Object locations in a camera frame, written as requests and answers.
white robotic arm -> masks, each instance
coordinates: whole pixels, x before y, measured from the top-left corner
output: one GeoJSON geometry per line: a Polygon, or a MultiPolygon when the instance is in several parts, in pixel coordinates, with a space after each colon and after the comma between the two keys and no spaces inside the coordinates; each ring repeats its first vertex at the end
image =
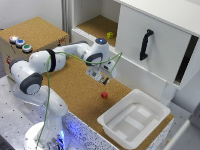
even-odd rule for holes
{"type": "MultiPolygon", "coordinates": [[[[49,56],[49,72],[61,70],[66,63],[66,53],[76,55],[88,66],[86,73],[98,82],[106,84],[109,78],[116,76],[116,69],[113,67],[115,62],[109,60],[109,46],[105,39],[96,39],[92,47],[87,42],[82,41],[67,46],[57,47],[52,50],[40,51],[33,53],[27,62],[24,59],[15,59],[10,63],[10,72],[16,82],[13,93],[14,95],[28,103],[35,105],[46,105],[48,99],[48,87],[42,86],[42,73],[47,71],[47,60],[49,56]],[[109,76],[104,81],[103,72],[109,76]]],[[[56,136],[61,135],[62,116],[67,113],[67,105],[52,89],[50,92],[49,109],[47,112],[47,124],[42,132],[39,146],[42,150],[50,149],[49,143],[56,136]]],[[[66,149],[65,140],[59,149],[66,149]]]]}

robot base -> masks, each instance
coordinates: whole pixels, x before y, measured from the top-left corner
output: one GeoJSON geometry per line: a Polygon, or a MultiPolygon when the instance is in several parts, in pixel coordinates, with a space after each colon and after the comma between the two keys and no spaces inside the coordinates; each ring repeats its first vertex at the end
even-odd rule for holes
{"type": "MultiPolygon", "coordinates": [[[[36,137],[37,133],[42,128],[43,124],[44,124],[44,122],[35,124],[26,132],[25,138],[24,138],[24,150],[56,150],[53,147],[49,149],[48,146],[45,146],[44,148],[41,148],[38,146],[36,149],[37,142],[35,142],[34,138],[36,137]]],[[[70,138],[69,138],[68,134],[69,133],[65,133],[65,139],[64,139],[66,150],[70,143],[70,138]]]]}

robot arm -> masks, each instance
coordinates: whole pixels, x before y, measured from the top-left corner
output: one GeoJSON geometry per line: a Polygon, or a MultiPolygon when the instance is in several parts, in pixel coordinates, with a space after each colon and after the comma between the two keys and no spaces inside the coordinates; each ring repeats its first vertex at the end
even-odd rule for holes
{"type": "MultiPolygon", "coordinates": [[[[43,80],[41,74],[47,71],[47,60],[50,55],[49,72],[58,71],[64,67],[66,55],[57,52],[77,55],[80,59],[91,63],[105,62],[109,59],[109,46],[105,39],[96,39],[92,47],[87,42],[82,41],[57,47],[53,51],[36,52],[29,57],[28,62],[23,59],[15,59],[10,63],[10,71],[15,82],[24,94],[32,95],[39,91],[43,80]]],[[[104,77],[100,72],[103,72],[110,78],[116,76],[115,69],[111,74],[111,70],[115,64],[113,60],[102,64],[91,64],[87,62],[88,69],[86,73],[98,82],[106,84],[109,79],[107,78],[106,81],[103,81],[104,77]]]]}

brown box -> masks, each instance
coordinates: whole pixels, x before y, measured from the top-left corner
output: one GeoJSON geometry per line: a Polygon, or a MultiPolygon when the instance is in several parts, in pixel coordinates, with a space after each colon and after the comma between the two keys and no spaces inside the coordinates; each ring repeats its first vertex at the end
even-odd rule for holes
{"type": "Polygon", "coordinates": [[[12,78],[9,70],[10,62],[15,58],[29,59],[32,53],[23,53],[16,45],[10,44],[10,36],[17,35],[32,46],[32,53],[57,46],[67,45],[69,35],[40,17],[27,20],[0,31],[0,50],[6,74],[12,78]]]}

yellow object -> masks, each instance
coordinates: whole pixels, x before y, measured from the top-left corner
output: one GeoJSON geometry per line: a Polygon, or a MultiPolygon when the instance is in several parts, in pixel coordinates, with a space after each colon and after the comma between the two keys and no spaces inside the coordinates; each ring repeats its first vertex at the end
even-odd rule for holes
{"type": "Polygon", "coordinates": [[[107,37],[108,37],[109,39],[112,39],[112,38],[114,37],[114,34],[113,34],[112,32],[108,32],[108,33],[107,33],[107,37]]]}

